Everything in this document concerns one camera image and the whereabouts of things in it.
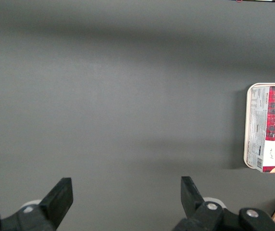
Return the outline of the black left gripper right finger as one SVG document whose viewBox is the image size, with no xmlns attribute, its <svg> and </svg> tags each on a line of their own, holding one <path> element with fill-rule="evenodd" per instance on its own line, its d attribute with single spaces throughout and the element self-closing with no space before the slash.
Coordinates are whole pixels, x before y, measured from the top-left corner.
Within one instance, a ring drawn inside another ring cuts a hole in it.
<svg viewBox="0 0 275 231">
<path fill-rule="evenodd" d="M 201 196 L 191 177 L 181 178 L 181 203 L 186 218 L 174 231 L 275 231 L 275 222 L 264 211 L 245 207 L 238 214 Z"/>
</svg>

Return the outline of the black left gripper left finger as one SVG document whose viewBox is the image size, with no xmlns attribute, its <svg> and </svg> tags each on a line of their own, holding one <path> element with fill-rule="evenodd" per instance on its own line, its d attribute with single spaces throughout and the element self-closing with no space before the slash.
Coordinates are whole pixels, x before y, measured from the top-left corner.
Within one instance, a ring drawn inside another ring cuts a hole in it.
<svg viewBox="0 0 275 231">
<path fill-rule="evenodd" d="M 43 199 L 25 203 L 9 217 L 0 217 L 0 231 L 55 231 L 72 203 L 72 179 L 62 178 Z"/>
</svg>

